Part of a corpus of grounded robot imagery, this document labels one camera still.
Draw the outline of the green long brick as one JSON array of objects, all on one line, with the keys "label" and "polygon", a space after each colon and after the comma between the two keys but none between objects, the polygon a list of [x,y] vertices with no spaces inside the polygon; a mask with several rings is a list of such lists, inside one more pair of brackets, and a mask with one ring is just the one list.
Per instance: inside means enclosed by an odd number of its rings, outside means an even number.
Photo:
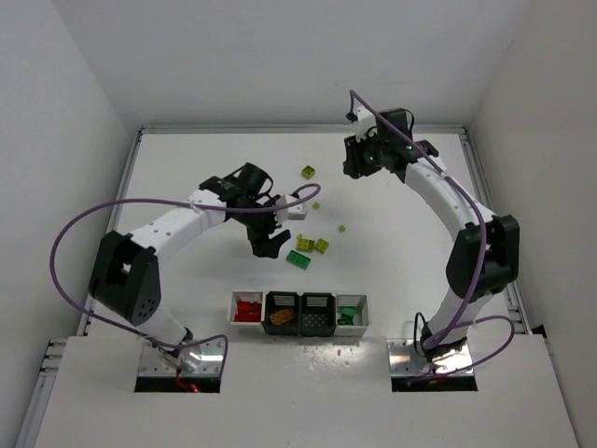
[{"label": "green long brick", "polygon": [[286,256],[285,260],[293,266],[296,266],[304,271],[306,271],[309,268],[312,262],[312,259],[310,257],[307,257],[295,250],[291,250]]}]

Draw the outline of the lime printed brick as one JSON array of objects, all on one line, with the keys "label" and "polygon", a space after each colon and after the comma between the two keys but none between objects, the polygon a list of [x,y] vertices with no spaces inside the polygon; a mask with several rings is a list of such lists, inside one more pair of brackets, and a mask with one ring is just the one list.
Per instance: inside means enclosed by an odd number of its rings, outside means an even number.
[{"label": "lime printed brick", "polygon": [[307,238],[298,238],[296,249],[299,252],[312,253],[314,251],[315,241]]}]

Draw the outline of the lime square brick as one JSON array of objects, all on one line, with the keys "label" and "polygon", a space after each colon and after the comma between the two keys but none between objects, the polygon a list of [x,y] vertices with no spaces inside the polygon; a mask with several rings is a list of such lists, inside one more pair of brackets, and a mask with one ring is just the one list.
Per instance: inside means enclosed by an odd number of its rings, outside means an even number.
[{"label": "lime square brick", "polygon": [[329,242],[322,238],[319,238],[314,244],[314,250],[320,254],[325,254],[328,248]]}]

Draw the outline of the red square brick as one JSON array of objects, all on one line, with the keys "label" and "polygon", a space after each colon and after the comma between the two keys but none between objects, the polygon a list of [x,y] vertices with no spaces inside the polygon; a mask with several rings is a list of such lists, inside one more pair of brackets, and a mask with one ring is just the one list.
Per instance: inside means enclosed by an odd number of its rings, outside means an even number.
[{"label": "red square brick", "polygon": [[238,301],[237,302],[237,313],[238,314],[260,314],[261,303],[257,301]]}]

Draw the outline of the orange brick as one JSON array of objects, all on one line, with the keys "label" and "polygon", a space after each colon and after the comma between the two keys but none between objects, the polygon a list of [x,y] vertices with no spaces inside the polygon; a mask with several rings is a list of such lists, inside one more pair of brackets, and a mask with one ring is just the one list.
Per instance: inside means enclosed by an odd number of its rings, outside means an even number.
[{"label": "orange brick", "polygon": [[294,308],[284,308],[276,311],[270,315],[270,322],[275,326],[283,326],[293,322],[296,319],[296,311]]}]

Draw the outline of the red long brick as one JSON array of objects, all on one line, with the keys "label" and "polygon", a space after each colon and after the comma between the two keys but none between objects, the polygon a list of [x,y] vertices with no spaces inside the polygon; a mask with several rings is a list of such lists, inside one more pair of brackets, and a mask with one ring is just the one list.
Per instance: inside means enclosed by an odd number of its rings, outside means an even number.
[{"label": "red long brick", "polygon": [[234,316],[234,322],[237,323],[258,323],[261,321],[261,315],[257,312],[237,313]]}]

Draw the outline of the green small brick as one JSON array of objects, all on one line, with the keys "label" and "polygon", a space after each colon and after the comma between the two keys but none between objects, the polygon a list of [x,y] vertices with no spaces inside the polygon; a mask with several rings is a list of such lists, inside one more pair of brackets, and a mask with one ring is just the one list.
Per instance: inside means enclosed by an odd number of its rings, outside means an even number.
[{"label": "green small brick", "polygon": [[337,324],[340,326],[352,326],[354,324],[354,320],[350,316],[342,315]]}]

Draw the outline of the green sloped brick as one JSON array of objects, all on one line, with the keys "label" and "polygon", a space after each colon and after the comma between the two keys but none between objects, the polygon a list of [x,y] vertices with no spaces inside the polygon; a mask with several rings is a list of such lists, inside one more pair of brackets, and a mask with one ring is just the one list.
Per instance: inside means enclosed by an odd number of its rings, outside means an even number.
[{"label": "green sloped brick", "polygon": [[356,309],[354,307],[343,307],[341,309],[341,314],[343,316],[354,317],[356,314]]}]

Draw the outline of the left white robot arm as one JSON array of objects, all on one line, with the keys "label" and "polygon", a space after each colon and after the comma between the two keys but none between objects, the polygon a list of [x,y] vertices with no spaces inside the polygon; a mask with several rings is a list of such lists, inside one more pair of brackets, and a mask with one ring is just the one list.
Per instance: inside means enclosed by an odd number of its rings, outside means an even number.
[{"label": "left white robot arm", "polygon": [[193,339],[161,300],[160,268],[177,252],[211,228],[231,219],[245,226],[252,251],[275,259],[289,231],[285,206],[292,195],[270,195],[263,185],[271,177],[252,163],[224,177],[199,184],[187,204],[174,208],[126,234],[109,232],[100,242],[89,293],[135,329],[162,341],[160,351],[172,361],[180,346]]}]

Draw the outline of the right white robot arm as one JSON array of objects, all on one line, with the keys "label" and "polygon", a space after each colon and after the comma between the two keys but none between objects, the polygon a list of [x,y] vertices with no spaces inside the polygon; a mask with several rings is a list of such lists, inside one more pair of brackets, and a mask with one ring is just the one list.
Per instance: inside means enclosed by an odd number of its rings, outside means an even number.
[{"label": "right white robot arm", "polygon": [[491,298],[519,273],[520,225],[476,200],[449,173],[438,150],[412,138],[408,111],[374,114],[363,106],[347,113],[355,133],[344,141],[343,172],[359,179],[386,170],[417,193],[452,239],[446,265],[448,290],[423,325],[415,347],[427,360],[457,350]]}]

